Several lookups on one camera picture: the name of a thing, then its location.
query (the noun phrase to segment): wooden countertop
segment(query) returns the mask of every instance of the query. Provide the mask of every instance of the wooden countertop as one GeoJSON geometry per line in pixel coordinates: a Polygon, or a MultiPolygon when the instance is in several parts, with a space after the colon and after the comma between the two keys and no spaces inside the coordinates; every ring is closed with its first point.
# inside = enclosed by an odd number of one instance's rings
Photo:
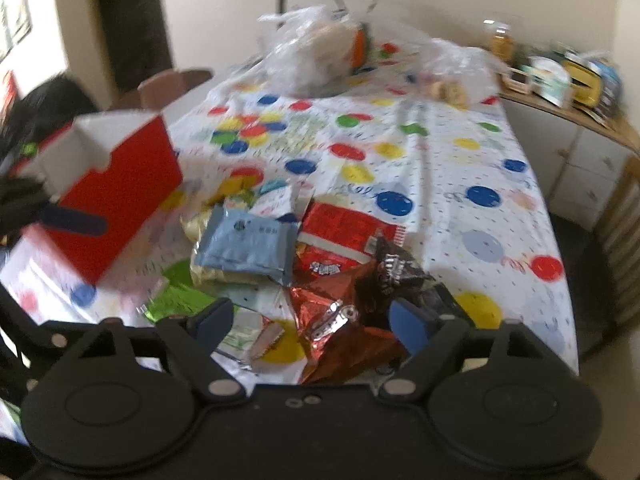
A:
{"type": "Polygon", "coordinates": [[[519,94],[505,88],[503,85],[500,86],[500,97],[503,99],[531,106],[543,112],[549,112],[550,114],[578,124],[578,126],[583,126],[605,137],[609,137],[609,139],[634,150],[634,152],[640,153],[640,136],[628,123],[623,114],[620,114],[613,120],[612,128],[606,128],[576,108],[558,108],[536,94],[519,94]]]}

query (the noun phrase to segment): clear plastic bag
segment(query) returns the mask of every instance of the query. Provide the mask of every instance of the clear plastic bag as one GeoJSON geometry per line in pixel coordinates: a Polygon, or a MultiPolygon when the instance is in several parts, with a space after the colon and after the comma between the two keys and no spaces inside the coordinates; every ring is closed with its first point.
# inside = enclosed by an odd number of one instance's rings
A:
{"type": "Polygon", "coordinates": [[[337,95],[348,88],[358,30],[355,23],[334,20],[325,6],[266,14],[259,21],[282,24],[263,62],[273,91],[314,98],[337,95]]]}
{"type": "Polygon", "coordinates": [[[496,73],[509,73],[509,67],[482,48],[460,46],[431,38],[417,28],[381,18],[366,17],[376,43],[398,44],[415,54],[413,70],[431,96],[435,82],[462,86],[468,104],[481,103],[499,92],[496,73]]]}

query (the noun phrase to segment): black snack package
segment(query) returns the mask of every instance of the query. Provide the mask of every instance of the black snack package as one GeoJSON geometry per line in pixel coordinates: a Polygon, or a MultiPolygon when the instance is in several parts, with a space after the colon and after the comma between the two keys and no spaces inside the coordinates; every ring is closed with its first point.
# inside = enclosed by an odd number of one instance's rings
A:
{"type": "Polygon", "coordinates": [[[449,289],[416,262],[409,251],[383,237],[376,239],[376,272],[356,282],[368,324],[388,329],[391,301],[404,298],[430,316],[455,316],[475,326],[449,289]]]}

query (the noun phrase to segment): blue snack package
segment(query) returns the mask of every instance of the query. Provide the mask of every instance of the blue snack package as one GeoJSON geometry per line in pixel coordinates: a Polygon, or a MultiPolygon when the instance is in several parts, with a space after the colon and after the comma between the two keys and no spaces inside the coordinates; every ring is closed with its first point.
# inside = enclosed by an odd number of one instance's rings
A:
{"type": "Polygon", "coordinates": [[[297,237],[297,223],[285,224],[244,210],[216,206],[196,245],[193,263],[269,276],[289,286],[297,237]]]}

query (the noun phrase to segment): round black disc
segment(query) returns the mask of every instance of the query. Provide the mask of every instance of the round black disc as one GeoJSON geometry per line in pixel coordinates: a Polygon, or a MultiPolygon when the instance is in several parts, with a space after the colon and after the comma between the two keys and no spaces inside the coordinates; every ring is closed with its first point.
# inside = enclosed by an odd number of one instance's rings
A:
{"type": "Polygon", "coordinates": [[[54,370],[27,395],[29,443],[71,468],[135,466],[176,442],[193,420],[190,390],[169,374],[110,358],[54,370]]]}
{"type": "Polygon", "coordinates": [[[585,458],[600,433],[600,405],[543,360],[487,364],[444,380],[428,400],[436,430],[485,466],[541,470],[585,458]]]}

